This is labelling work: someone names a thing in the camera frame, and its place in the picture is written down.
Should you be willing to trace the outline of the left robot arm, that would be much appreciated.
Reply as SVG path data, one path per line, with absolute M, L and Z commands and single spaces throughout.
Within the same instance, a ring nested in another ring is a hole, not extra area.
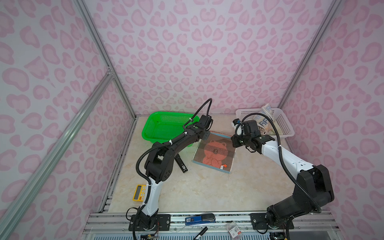
M 164 143 L 154 143 L 139 157 L 136 172 L 147 181 L 147 190 L 143 203 L 131 220 L 133 231 L 139 226 L 145 230 L 155 227 L 163 183 L 171 176 L 174 161 L 180 157 L 179 153 L 184 148 L 208 138 L 212 122 L 210 119 L 200 119 L 187 126 L 177 137 Z

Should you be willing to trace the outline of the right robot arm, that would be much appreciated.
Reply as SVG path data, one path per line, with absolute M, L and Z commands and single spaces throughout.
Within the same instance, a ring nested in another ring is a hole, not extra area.
M 233 147 L 246 147 L 279 164 L 295 187 L 290 197 L 267 208 L 265 221 L 271 228 L 289 226 L 294 218 L 309 213 L 320 214 L 322 207 L 335 199 L 329 170 L 313 165 L 286 150 L 280 137 L 233 135 Z

